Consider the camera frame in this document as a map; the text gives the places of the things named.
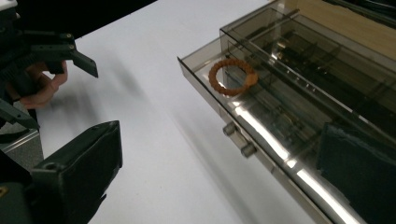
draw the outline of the transparent plastic box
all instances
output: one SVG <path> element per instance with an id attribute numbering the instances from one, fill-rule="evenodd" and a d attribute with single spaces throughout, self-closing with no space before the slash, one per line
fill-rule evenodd
<path id="1" fill-rule="evenodd" d="M 226 96 L 208 74 L 239 59 L 258 83 Z M 275 1 L 178 59 L 246 157 L 257 156 L 318 223 L 396 220 L 396 62 Z M 226 89 L 246 73 L 223 66 Z"/>

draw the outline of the white tabletop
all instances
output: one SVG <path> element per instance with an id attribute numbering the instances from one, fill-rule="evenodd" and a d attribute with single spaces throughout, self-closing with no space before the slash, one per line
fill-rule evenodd
<path id="1" fill-rule="evenodd" d="M 184 57 L 262 0 L 159 0 L 77 40 L 99 78 L 69 79 L 37 111 L 45 157 L 119 120 L 124 165 L 90 223 L 313 223 L 183 77 Z"/>

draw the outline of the dark background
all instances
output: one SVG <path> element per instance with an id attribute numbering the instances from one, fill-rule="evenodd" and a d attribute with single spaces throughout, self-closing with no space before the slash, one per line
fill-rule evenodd
<path id="1" fill-rule="evenodd" d="M 71 33 L 75 38 L 145 7 L 155 0 L 17 0 L 21 30 Z"/>

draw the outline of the hand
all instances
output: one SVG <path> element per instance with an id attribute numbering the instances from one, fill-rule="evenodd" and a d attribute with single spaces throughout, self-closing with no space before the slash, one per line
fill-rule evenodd
<path id="1" fill-rule="evenodd" d="M 34 95 L 24 96 L 20 99 L 20 102 L 25 106 L 26 109 L 34 109 L 43 107 L 53 97 L 53 94 L 59 90 L 59 87 L 64 84 L 67 80 L 67 65 L 66 61 L 62 62 L 64 73 L 57 74 L 54 78 L 49 78 L 43 72 L 48 71 L 48 67 L 45 63 L 35 63 L 26 69 L 30 78 L 34 83 L 37 84 L 39 90 Z"/>

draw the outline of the orange ring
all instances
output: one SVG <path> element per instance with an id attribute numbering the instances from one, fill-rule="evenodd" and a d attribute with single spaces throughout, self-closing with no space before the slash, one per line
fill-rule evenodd
<path id="1" fill-rule="evenodd" d="M 245 83 L 240 88 L 226 89 L 226 88 L 220 86 L 220 84 L 216 78 L 216 74 L 218 73 L 218 71 L 221 67 L 230 66 L 230 65 L 236 65 L 236 66 L 240 67 L 247 74 L 247 77 L 245 78 Z M 259 76 L 257 75 L 256 72 L 254 72 L 253 68 L 245 61 L 242 61 L 239 59 L 221 60 L 218 63 L 215 63 L 209 71 L 209 83 L 212 86 L 212 88 L 215 91 L 218 91 L 219 93 L 228 95 L 228 96 L 235 96 L 241 92 L 246 91 L 247 89 L 250 88 L 250 86 L 253 86 L 254 84 L 256 84 L 258 80 L 259 80 Z"/>

